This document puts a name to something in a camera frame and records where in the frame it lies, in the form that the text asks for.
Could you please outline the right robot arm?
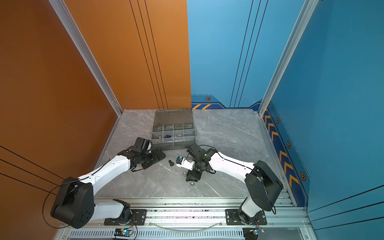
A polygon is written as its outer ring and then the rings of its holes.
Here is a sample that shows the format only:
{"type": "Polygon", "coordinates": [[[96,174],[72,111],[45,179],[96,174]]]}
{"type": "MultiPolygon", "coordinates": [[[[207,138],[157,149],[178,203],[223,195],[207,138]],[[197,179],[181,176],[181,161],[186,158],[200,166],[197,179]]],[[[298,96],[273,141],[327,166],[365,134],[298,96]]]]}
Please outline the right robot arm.
{"type": "Polygon", "coordinates": [[[284,186],[272,169],[264,161],[243,162],[228,157],[216,148],[204,150],[201,145],[193,144],[187,149],[186,157],[177,158],[177,164],[188,170],[187,182],[198,182],[203,172],[225,173],[243,182],[249,192],[238,209],[242,224],[254,225],[257,218],[265,212],[276,213],[275,203],[284,186]]]}

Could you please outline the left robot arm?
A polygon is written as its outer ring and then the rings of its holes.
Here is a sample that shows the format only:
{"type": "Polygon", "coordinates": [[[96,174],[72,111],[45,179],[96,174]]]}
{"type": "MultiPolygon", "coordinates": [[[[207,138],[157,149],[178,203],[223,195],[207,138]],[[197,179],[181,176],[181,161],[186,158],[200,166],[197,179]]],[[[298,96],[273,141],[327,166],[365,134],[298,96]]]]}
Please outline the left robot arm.
{"type": "Polygon", "coordinates": [[[143,170],[166,157],[161,149],[153,149],[150,140],[137,138],[134,145],[119,152],[96,170],[78,178],[66,178],[56,188],[58,193],[51,208],[52,218],[75,229],[96,220],[114,221],[118,225],[133,222],[131,205],[119,199],[96,203],[95,195],[106,184],[127,171],[143,170]]]}

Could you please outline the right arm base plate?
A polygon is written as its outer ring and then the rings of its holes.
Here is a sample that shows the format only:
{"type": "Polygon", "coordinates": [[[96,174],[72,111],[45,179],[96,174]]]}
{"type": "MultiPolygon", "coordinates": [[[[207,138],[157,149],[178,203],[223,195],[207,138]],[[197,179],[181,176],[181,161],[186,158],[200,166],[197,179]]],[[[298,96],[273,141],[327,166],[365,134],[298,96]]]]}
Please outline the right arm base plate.
{"type": "Polygon", "coordinates": [[[240,209],[226,209],[226,223],[229,226],[234,225],[267,225],[267,218],[263,210],[256,213],[255,216],[249,217],[247,214],[240,212],[240,209]]]}

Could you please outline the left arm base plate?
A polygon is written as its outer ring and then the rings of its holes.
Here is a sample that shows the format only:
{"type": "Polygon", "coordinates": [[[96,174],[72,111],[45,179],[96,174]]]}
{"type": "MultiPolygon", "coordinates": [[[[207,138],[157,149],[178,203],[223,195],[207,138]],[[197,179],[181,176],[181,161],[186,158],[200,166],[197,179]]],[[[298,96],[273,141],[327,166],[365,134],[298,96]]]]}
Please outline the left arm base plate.
{"type": "Polygon", "coordinates": [[[105,219],[105,226],[144,226],[147,218],[146,209],[131,210],[127,219],[105,219]]]}

